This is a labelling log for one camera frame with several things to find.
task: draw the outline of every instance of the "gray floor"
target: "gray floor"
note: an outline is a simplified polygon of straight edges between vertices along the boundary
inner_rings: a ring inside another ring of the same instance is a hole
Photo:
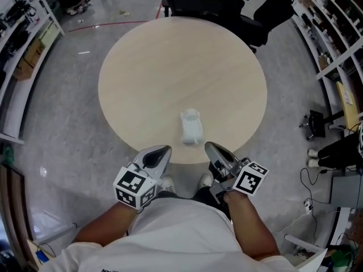
[[[161,0],[92,1],[88,12],[64,23],[65,30],[152,20]],[[250,0],[244,14],[252,16],[263,2]],[[131,16],[121,16],[120,10],[131,12]],[[15,165],[26,177],[32,223],[43,232],[51,228],[40,213],[82,226],[115,203],[113,179],[136,151],[113,132],[101,112],[98,74],[113,44],[137,25],[70,32],[48,54],[29,104],[25,144],[15,146]],[[326,113],[326,107],[309,51],[291,21],[274,29],[256,56],[266,76],[267,109],[257,132],[236,155],[248,156],[271,170],[252,201],[268,228],[276,232],[304,213],[303,201],[309,193],[300,183],[299,172],[306,163],[306,150],[331,143],[337,134],[307,142],[298,128],[310,108]],[[46,176],[41,176],[41,167],[47,170]],[[206,164],[171,164],[167,172],[176,182],[177,193],[191,196],[206,170]],[[315,178],[317,172],[310,172]],[[329,173],[321,176],[312,188],[316,199],[328,201],[330,177]],[[329,206],[315,205],[316,214],[330,210]],[[313,219],[306,216],[276,238],[280,245],[285,233],[311,241],[313,229]]]

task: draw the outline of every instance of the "round wooden table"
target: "round wooden table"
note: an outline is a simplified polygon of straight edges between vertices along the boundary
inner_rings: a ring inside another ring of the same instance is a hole
[[[205,142],[234,152],[264,116],[267,87],[249,47],[214,23],[182,17],[141,24],[124,35],[103,62],[102,111],[137,151],[170,145],[172,163],[209,161],[204,143],[182,143],[180,112],[200,112]]]

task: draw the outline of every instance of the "shirt sleeve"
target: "shirt sleeve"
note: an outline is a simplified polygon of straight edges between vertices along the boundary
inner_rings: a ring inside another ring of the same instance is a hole
[[[79,264],[100,248],[95,243],[70,244],[58,257],[43,264],[39,272],[77,272]]]
[[[298,272],[298,270],[283,256],[272,256],[260,261],[273,272]]]

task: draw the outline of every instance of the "hand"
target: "hand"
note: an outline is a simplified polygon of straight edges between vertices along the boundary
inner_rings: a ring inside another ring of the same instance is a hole
[[[227,194],[225,194],[223,199],[226,203],[230,204],[233,202],[238,202],[238,201],[242,201],[244,199],[248,199],[248,196],[244,193],[240,193],[240,192],[234,190],[232,192],[228,192]]]

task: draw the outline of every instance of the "shoelace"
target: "shoelace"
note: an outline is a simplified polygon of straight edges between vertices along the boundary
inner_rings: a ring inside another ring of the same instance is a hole
[[[164,188],[164,190],[165,190],[166,192],[171,192],[171,193],[173,193],[173,192],[174,192],[174,188],[173,188],[172,186],[168,186],[167,188]]]

